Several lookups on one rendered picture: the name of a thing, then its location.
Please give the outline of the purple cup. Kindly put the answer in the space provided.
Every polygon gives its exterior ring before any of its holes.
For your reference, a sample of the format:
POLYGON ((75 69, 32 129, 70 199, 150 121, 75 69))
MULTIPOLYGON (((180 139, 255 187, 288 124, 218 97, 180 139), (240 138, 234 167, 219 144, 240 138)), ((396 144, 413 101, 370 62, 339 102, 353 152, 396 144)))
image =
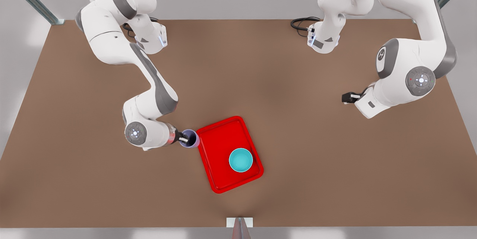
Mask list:
POLYGON ((180 141, 181 146, 187 148, 187 149, 193 149, 198 147, 200 144, 200 138, 198 134, 194 130, 184 130, 182 131, 182 134, 184 135, 184 138, 188 138, 189 142, 187 144, 183 144, 180 141))

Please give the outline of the teal bowl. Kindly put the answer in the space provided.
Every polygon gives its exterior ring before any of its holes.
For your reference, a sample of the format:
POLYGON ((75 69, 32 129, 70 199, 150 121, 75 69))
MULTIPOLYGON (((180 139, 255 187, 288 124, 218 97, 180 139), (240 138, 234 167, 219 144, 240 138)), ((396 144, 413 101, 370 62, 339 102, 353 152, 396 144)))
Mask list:
POLYGON ((228 159, 230 167, 238 173, 248 171, 253 164, 252 153, 248 149, 234 149, 228 159))

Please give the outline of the red tray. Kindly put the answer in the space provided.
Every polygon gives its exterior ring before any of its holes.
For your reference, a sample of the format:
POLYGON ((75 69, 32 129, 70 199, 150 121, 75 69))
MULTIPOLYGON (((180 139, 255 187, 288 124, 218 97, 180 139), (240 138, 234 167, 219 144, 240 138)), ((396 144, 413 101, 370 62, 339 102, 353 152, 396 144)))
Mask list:
POLYGON ((263 165, 242 117, 233 116, 215 122, 198 129, 197 134, 205 173, 216 194, 230 191, 263 175, 263 165), (236 149, 245 149, 251 155, 252 164, 244 172, 235 171, 230 165, 230 156, 236 149))

